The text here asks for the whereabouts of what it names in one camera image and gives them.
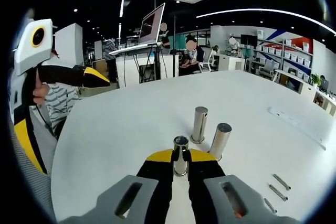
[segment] curved light strip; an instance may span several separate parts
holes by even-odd
[[[206,17],[206,16],[215,15],[215,14],[221,14],[221,13],[245,12],[245,11],[248,11],[248,10],[256,10],[256,11],[262,11],[262,12],[283,13],[283,14],[289,14],[289,15],[292,15],[292,16],[297,16],[299,18],[304,18],[304,19],[306,19],[308,21],[311,21],[311,22],[313,22],[313,23],[315,23],[315,24],[317,24],[319,26],[322,26],[326,30],[328,30],[328,31],[332,32],[334,35],[336,35],[336,31],[334,31],[333,29],[331,29],[329,26],[326,26],[325,24],[322,24],[321,22],[318,22],[315,19],[303,16],[301,14],[287,12],[285,10],[262,9],[262,8],[234,9],[234,10],[223,10],[221,12],[215,12],[215,13],[208,13],[208,14],[197,16],[196,18],[203,18],[203,17]]]

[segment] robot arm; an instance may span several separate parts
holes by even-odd
[[[29,106],[33,102],[36,71],[46,83],[60,82],[78,87],[106,87],[107,78],[94,69],[56,62],[50,58],[53,43],[51,19],[29,23],[22,34],[14,55],[14,71],[10,83],[9,108],[14,131],[25,154],[36,168],[47,173],[34,135]]]

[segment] office chair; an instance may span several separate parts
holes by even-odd
[[[211,72],[212,68],[215,67],[215,61],[216,61],[215,57],[214,57],[215,53],[216,52],[214,50],[211,50],[209,56],[207,57],[207,61],[206,62],[200,62],[198,64],[201,73]]]
[[[272,79],[274,75],[274,72],[273,72],[274,65],[275,65],[274,61],[266,60],[265,66],[263,67],[259,66],[259,75]]]

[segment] computer monitor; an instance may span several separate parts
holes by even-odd
[[[139,44],[156,43],[158,41],[164,6],[165,3],[142,19]]]
[[[256,48],[258,45],[258,37],[254,35],[242,34],[240,36],[240,43],[243,45],[251,45]]]

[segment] human hand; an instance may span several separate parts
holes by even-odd
[[[49,86],[46,84],[42,84],[38,71],[36,70],[36,81],[35,81],[35,89],[33,90],[33,101],[37,105],[41,105],[44,103],[45,97],[49,92]]]

